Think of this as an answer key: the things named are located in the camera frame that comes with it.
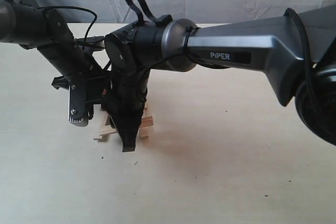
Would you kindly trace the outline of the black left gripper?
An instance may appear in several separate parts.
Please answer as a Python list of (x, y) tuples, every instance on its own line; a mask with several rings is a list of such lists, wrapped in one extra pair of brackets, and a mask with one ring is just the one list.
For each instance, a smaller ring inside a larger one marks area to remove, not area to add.
[(92, 57), (89, 58), (87, 72), (78, 71), (71, 75), (55, 77), (51, 85), (55, 89), (67, 89), (70, 103), (105, 103), (109, 94), (110, 71), (107, 63), (101, 67)]

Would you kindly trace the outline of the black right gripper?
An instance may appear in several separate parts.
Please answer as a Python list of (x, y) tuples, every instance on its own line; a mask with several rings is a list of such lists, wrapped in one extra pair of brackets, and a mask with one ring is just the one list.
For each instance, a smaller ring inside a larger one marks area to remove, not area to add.
[(110, 124), (120, 136), (123, 152), (133, 152), (148, 93), (151, 70), (126, 75), (110, 71), (110, 86), (102, 109), (109, 114)]

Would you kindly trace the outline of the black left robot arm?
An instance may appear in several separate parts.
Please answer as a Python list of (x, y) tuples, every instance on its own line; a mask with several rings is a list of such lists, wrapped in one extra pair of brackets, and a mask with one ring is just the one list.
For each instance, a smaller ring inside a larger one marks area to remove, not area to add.
[(1, 42), (37, 49), (60, 73), (55, 89), (81, 92), (89, 104), (102, 104), (108, 93), (108, 71), (94, 59), (104, 37), (76, 39), (56, 7), (34, 8), (1, 0)]

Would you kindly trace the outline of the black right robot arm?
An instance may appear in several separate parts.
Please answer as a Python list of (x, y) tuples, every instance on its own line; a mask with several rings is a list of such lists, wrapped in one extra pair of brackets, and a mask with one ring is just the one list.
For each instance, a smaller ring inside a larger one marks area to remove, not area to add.
[(277, 99), (295, 100), (305, 126), (335, 144), (335, 6), (200, 28), (191, 20), (129, 24), (104, 37), (111, 62), (107, 111), (122, 150), (135, 150), (152, 69), (195, 66), (263, 72)]

